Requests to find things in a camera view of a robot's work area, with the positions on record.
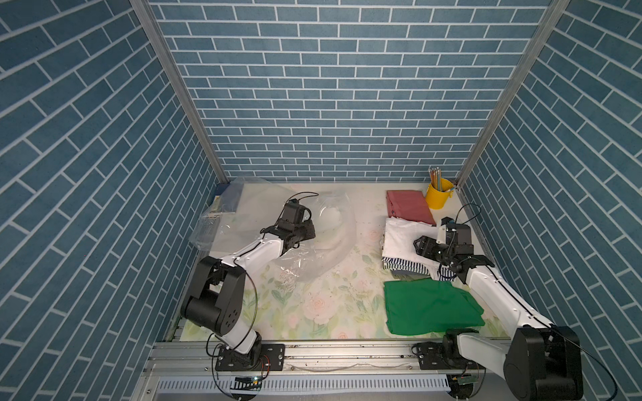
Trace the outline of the clear bag with striped clothes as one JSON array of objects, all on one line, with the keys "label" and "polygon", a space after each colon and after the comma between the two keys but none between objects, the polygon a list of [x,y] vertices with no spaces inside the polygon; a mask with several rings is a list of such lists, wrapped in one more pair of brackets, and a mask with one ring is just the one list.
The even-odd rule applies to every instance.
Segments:
[{"label": "clear bag with striped clothes", "polygon": [[289,277],[310,282],[342,262],[356,244],[356,222],[350,198],[343,190],[310,191],[294,197],[308,210],[306,220],[314,224],[315,237],[274,261]]}]

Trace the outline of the white garment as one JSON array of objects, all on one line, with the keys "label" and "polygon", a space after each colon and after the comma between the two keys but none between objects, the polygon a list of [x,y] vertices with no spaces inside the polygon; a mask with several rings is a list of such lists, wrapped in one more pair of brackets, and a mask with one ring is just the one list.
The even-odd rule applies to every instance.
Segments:
[{"label": "white garment", "polygon": [[422,236],[436,239],[437,234],[437,227],[430,226],[426,223],[408,222],[395,217],[387,218],[382,258],[394,257],[413,262],[421,262],[424,257],[420,257],[416,254],[413,246],[414,240]]}]

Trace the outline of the red garment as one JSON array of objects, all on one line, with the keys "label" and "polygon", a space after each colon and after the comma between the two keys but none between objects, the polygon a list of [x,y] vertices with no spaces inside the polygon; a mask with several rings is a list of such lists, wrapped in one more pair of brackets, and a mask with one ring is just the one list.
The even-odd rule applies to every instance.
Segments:
[{"label": "red garment", "polygon": [[435,226],[436,221],[420,190],[388,190],[386,192],[388,217],[408,222],[422,222]]}]

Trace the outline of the bright green garment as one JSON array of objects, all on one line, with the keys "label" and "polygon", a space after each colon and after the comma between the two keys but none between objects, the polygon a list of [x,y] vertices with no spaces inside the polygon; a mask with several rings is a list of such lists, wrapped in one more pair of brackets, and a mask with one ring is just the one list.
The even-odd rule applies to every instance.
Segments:
[{"label": "bright green garment", "polygon": [[484,309],[467,291],[432,279],[384,283],[386,325],[399,336],[419,336],[485,325]]}]

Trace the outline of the blue white striped tank top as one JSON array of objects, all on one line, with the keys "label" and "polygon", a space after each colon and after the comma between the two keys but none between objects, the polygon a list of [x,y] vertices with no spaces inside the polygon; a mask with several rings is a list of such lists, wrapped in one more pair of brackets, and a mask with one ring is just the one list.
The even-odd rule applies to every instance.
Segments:
[{"label": "blue white striped tank top", "polygon": [[452,282],[456,279],[456,274],[451,272],[445,266],[430,259],[422,259],[421,262],[413,262],[406,259],[383,257],[383,267],[393,273],[401,275],[415,275],[429,277],[435,281]]}]

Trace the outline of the clear vacuum bag with valve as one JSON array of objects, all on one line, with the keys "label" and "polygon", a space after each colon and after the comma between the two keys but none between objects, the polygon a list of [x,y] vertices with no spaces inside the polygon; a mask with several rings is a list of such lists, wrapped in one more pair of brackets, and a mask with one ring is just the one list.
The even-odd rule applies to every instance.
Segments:
[{"label": "clear vacuum bag with valve", "polygon": [[215,190],[198,218],[190,243],[203,252],[229,254],[255,241],[276,222],[292,189],[257,177],[239,177]]}]

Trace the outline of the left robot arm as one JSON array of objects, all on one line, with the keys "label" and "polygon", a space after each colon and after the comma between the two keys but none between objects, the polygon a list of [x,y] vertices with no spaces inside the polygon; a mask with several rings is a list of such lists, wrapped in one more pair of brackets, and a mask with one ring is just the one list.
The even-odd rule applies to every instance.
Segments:
[{"label": "left robot arm", "polygon": [[254,366],[262,347],[253,324],[242,321],[245,282],[251,274],[312,240],[315,229],[311,210],[302,200],[317,197],[305,191],[286,200],[276,222],[261,230],[259,237],[241,250],[221,259],[204,257],[196,265],[181,305],[181,315],[209,329],[227,352],[247,366]]}]

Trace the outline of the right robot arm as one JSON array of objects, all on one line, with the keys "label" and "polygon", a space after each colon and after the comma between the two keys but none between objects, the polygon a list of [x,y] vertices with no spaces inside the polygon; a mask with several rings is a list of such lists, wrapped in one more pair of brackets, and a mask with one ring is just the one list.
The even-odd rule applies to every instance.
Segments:
[{"label": "right robot arm", "polygon": [[476,364],[503,378],[518,400],[580,400],[581,347],[570,327],[558,326],[513,290],[492,260],[474,251],[471,228],[443,220],[442,241],[422,236],[420,257],[439,262],[499,318],[510,339],[487,339],[471,328],[446,331],[439,353],[446,362]]}]

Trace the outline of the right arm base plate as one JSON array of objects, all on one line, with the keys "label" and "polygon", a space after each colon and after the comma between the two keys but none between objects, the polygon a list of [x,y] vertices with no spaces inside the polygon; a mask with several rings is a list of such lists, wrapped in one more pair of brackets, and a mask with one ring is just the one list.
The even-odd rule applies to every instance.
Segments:
[{"label": "right arm base plate", "polygon": [[469,359],[449,357],[442,343],[423,342],[411,346],[411,353],[418,359],[420,370],[451,369],[461,371],[483,371],[485,368]]}]

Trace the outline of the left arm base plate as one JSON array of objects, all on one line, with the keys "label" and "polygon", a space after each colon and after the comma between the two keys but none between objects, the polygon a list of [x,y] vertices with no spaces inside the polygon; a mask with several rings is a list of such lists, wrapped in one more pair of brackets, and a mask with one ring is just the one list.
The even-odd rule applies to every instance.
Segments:
[{"label": "left arm base plate", "polygon": [[218,372],[282,371],[285,357],[284,344],[255,345],[248,354],[222,349],[215,357]]}]

